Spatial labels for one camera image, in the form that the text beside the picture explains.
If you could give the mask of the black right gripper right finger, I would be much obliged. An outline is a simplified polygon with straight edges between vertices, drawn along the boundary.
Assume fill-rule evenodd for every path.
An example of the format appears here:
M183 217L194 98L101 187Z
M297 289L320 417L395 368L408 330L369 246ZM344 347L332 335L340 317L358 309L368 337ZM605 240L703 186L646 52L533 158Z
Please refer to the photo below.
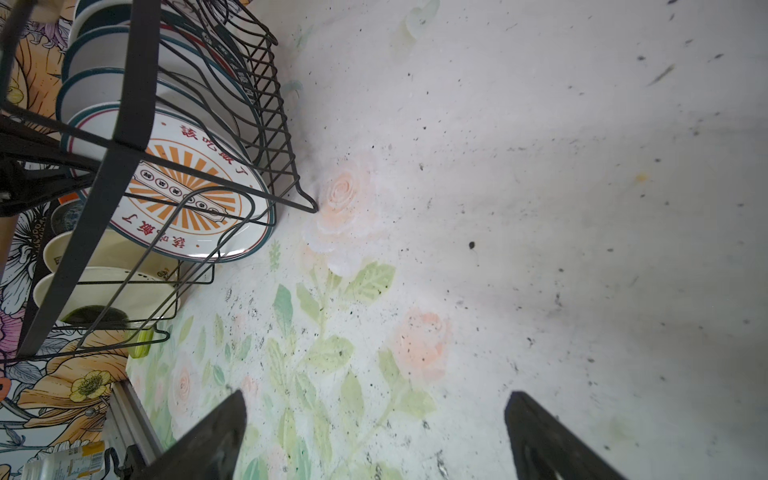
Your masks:
M523 391L511 393L505 407L505 424L519 479L623 478Z

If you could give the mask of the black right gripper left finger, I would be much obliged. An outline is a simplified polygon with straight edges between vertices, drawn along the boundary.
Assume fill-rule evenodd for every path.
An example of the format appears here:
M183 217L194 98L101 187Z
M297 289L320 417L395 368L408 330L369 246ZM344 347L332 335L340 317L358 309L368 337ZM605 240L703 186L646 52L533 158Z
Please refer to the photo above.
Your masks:
M134 467L129 479L231 480L246 427L245 400L236 390L157 460Z

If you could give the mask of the white plate orange sunburst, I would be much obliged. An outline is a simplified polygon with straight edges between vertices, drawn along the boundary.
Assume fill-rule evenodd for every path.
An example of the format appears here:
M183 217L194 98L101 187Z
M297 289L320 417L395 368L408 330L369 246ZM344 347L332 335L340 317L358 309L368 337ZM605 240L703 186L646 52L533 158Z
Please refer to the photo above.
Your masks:
M277 220L260 174L191 120L156 110L141 161L110 226L185 261L231 262L261 249Z

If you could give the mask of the black wire dish rack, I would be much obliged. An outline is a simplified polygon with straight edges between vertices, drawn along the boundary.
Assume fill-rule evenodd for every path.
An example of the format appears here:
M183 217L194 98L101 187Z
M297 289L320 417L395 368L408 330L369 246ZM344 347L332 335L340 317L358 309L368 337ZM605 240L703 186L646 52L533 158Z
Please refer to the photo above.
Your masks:
M167 340L181 296L309 213L277 39L237 1L1 5L1 212L76 195L64 246L34 274L3 366Z

